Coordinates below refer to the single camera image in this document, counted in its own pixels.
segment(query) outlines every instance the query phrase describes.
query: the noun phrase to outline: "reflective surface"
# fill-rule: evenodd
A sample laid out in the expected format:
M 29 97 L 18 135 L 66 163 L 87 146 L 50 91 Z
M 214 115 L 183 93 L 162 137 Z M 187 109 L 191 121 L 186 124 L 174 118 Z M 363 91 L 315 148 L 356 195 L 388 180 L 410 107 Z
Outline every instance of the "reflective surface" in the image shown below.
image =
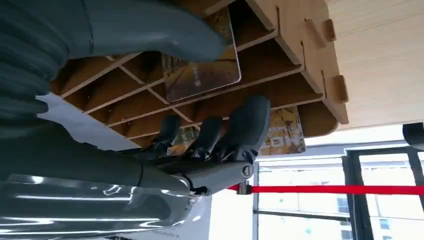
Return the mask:
M 165 189 L 13 175 L 0 182 L 0 239 L 106 237 L 174 227 L 197 200 Z

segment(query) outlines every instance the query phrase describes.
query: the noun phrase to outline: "wooden shelf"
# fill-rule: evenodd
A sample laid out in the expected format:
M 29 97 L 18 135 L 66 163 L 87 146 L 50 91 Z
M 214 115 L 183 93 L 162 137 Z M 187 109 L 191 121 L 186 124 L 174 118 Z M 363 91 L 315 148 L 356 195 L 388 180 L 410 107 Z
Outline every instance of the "wooden shelf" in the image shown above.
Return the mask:
M 209 116 L 227 119 L 254 95 L 267 97 L 273 109 L 297 106 L 305 137 L 328 134 L 348 122 L 346 85 L 325 0 L 174 2 L 201 17 L 229 7 L 239 82 L 168 102 L 161 53 L 146 51 L 70 60 L 51 90 L 140 146 L 158 133 L 166 115 L 179 115 L 183 128 L 198 128 Z M 305 19 L 314 20 L 312 33 Z

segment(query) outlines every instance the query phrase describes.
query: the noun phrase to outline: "red rope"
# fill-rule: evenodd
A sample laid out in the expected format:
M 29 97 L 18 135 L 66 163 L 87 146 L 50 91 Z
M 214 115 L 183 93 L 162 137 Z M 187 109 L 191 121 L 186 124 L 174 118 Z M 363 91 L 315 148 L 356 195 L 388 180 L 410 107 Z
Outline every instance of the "red rope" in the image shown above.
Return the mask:
M 237 191 L 238 185 L 228 189 Z M 424 186 L 252 186 L 252 193 L 328 193 L 328 194 L 381 194 L 424 195 Z

